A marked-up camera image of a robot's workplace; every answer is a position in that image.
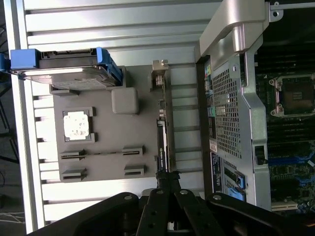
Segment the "white expansion slot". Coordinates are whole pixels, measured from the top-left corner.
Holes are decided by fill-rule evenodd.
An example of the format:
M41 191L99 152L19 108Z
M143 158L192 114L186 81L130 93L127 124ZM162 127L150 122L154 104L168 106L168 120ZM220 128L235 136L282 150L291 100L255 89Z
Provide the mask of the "white expansion slot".
M282 201L282 202L272 202L271 211L286 211L286 210L296 210L298 209L298 204L294 201Z

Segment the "green motherboard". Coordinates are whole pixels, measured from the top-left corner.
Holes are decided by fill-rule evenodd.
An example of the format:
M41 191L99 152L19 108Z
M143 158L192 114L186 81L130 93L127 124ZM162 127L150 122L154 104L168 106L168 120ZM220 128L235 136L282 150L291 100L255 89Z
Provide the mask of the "green motherboard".
M273 87L269 81L292 74L256 75L256 93L266 108L268 160L282 157L310 157L308 162L269 166L271 203L294 201L296 210L276 211L282 215L315 215L315 115L278 118L270 115Z

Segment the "blue expansion slot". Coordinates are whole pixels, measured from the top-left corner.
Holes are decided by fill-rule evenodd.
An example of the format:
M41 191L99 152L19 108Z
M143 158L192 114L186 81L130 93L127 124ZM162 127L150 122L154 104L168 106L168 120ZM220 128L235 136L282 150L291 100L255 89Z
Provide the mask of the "blue expansion slot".
M282 157L282 158L272 158L268 160L269 166L278 166L278 165L294 165L294 164L303 164L308 162L310 157Z

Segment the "grey plastic parts rack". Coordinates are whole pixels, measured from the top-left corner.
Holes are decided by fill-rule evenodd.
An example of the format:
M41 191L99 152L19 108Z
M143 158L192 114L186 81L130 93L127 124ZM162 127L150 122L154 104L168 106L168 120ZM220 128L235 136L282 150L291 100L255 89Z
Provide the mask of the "grey plastic parts rack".
M151 68L123 67L124 84L53 95L59 177L81 182L153 177L157 170L159 91L150 91ZM89 116L90 135L67 141L63 118Z

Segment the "silver CPU chip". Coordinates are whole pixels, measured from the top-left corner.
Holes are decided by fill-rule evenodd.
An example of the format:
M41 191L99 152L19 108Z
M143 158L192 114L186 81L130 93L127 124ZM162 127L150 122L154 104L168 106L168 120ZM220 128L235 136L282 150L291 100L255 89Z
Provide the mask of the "silver CPU chip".
M85 140L90 135L89 116L84 112L69 112L63 118L67 141Z

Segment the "open black PC case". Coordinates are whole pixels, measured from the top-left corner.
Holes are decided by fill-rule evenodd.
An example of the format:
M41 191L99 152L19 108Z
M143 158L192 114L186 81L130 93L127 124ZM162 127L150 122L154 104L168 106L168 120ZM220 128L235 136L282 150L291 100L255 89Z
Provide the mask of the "open black PC case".
M199 38L196 66L206 192L271 211L256 75L315 73L315 0L222 0Z

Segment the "CPU socket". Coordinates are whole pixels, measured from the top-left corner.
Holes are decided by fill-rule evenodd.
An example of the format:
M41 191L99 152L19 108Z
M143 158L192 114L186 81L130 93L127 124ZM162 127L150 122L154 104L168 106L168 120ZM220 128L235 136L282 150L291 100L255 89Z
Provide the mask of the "CPU socket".
M274 96L270 115L278 118L315 115L315 73L278 76L269 85Z

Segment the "hard disk in blue caddy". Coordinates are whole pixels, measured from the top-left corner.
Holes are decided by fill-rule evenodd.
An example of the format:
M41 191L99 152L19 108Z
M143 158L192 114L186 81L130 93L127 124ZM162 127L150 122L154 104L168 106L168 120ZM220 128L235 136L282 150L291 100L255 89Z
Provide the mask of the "hard disk in blue caddy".
M75 91L122 86L124 79L122 69L102 47L49 52L11 50L10 71L23 80Z

